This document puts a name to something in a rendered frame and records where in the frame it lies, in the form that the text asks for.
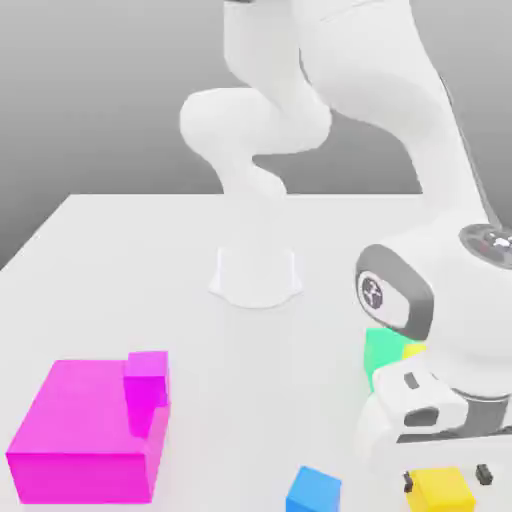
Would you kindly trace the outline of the small magenta cube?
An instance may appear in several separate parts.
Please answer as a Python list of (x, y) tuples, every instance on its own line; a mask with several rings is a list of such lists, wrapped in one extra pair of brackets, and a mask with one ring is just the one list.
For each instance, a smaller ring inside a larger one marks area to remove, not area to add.
[(147, 438), (155, 411), (167, 407), (169, 398), (167, 351), (130, 352), (123, 370), (123, 388), (130, 432)]

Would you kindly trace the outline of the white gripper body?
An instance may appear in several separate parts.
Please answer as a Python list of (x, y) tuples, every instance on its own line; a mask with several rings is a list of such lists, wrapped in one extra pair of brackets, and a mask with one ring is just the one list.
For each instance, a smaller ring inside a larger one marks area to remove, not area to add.
[(481, 437), (399, 440), (402, 430), (390, 422), (376, 395), (366, 401), (354, 438), (355, 459), (376, 476), (398, 476), (414, 469), (471, 467), (478, 464), (512, 467), (512, 432)]

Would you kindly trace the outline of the small blue cube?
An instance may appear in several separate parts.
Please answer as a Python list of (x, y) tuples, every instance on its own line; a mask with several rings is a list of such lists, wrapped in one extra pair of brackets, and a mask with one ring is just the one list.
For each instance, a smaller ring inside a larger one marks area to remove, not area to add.
[(339, 512), (342, 481), (301, 466), (286, 496), (286, 512)]

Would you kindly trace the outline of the large magenta box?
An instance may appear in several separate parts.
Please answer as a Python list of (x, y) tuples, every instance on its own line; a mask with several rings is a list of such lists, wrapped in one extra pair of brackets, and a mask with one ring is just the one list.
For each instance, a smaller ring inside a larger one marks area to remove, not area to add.
[(130, 432), (124, 360), (57, 360), (6, 458), (23, 504), (148, 504), (171, 409), (147, 438)]

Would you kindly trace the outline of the small green cube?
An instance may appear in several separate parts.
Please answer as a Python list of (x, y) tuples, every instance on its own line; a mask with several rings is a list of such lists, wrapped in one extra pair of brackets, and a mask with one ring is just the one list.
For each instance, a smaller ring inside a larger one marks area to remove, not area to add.
[(365, 334), (363, 365), (370, 391), (374, 391), (373, 375), (383, 366), (402, 360), (407, 339), (387, 328), (368, 328)]

